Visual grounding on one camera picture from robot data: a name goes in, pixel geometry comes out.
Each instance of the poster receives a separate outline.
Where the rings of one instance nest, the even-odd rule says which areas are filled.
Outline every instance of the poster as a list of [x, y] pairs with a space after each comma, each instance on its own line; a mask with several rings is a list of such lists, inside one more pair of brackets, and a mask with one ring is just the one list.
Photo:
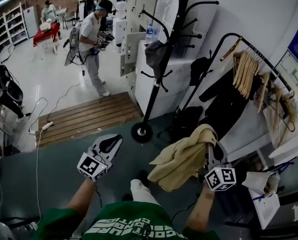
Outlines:
[[276, 66], [276, 69], [293, 89], [296, 97], [298, 97], [298, 61], [295, 57], [287, 51]]

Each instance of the plastic bottle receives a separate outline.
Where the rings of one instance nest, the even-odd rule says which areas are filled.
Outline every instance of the plastic bottle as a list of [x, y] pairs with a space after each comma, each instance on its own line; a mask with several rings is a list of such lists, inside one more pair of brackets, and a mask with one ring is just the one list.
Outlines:
[[152, 24], [149, 24], [147, 28], [147, 35], [145, 36], [145, 41], [150, 44], [152, 42], [152, 36], [153, 36], [153, 29]]

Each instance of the yellow cloth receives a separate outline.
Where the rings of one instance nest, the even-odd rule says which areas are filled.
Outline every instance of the yellow cloth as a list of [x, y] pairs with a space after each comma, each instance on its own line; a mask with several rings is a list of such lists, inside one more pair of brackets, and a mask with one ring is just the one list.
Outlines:
[[158, 183], [167, 192], [178, 189], [203, 166], [206, 143], [215, 146], [216, 138], [217, 135], [210, 125], [200, 125], [190, 137], [167, 146], [150, 162], [150, 165], [157, 166], [149, 174], [148, 180]]

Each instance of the chair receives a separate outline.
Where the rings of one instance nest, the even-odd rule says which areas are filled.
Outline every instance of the chair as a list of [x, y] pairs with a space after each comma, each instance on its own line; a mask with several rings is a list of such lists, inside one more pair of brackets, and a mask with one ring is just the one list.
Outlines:
[[68, 26], [67, 26], [67, 22], [72, 22], [73, 25], [73, 21], [75, 22], [75, 24], [77, 24], [76, 18], [74, 17], [74, 11], [69, 11], [65, 16], [63, 16], [62, 18], [62, 27], [64, 29], [64, 24], [68, 30]]

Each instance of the cap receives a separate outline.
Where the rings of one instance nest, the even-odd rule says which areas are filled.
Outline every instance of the cap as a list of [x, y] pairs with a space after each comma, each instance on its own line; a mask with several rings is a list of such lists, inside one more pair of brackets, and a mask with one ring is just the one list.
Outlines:
[[112, 2], [109, 0], [102, 0], [99, 6], [105, 8], [108, 13], [112, 13]]

